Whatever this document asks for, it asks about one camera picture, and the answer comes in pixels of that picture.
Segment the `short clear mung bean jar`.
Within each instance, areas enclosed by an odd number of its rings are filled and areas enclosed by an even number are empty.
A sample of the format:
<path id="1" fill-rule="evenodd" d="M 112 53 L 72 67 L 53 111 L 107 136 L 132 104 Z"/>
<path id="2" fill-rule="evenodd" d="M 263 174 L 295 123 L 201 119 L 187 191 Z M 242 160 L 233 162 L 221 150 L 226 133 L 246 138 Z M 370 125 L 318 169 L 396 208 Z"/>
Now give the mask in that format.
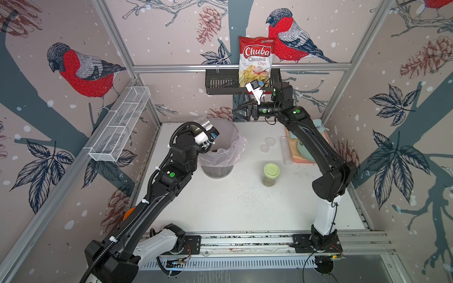
<path id="1" fill-rule="evenodd" d="M 212 128 L 210 120 L 205 116 L 199 117 L 198 119 L 195 120 L 195 122 L 200 125 L 200 127 L 196 126 L 197 133 L 202 133 L 203 132 L 202 128 L 205 129 L 207 132 L 210 131 L 210 129 Z"/>

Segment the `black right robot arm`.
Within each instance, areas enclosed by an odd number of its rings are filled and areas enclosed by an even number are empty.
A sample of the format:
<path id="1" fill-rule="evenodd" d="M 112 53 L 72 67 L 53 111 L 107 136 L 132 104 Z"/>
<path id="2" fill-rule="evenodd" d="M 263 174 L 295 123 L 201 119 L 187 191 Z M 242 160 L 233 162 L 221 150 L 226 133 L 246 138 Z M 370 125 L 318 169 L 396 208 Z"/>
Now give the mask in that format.
<path id="1" fill-rule="evenodd" d="M 274 83 L 267 102 L 263 100 L 263 84 L 253 81 L 245 87 L 255 99 L 241 104 L 233 113 L 245 121 L 272 117 L 280 122 L 307 148 L 322 173 L 312 183 L 319 201 L 310 242 L 314 251 L 323 252 L 338 240 L 335 228 L 338 207 L 357 167 L 354 162 L 345 161 L 316 129 L 308 112 L 295 105 L 289 83 Z"/>

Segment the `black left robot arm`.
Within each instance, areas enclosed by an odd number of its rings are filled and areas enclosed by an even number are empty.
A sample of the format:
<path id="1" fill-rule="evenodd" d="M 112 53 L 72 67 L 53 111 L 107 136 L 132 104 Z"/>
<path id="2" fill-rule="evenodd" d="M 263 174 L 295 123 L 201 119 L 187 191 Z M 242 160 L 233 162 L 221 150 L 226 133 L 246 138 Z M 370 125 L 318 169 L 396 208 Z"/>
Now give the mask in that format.
<path id="1" fill-rule="evenodd" d="M 152 173 L 145 197 L 125 216 L 122 224 L 102 241 L 85 249 L 88 268 L 81 277 L 94 275 L 103 283 L 130 283 L 141 267 L 164 253 L 184 248 L 185 231 L 170 224 L 147 240 L 143 236 L 159 214 L 192 179 L 198 156 L 210 151 L 219 131 L 211 124 L 194 121 L 180 125 L 169 141 L 169 151 Z"/>

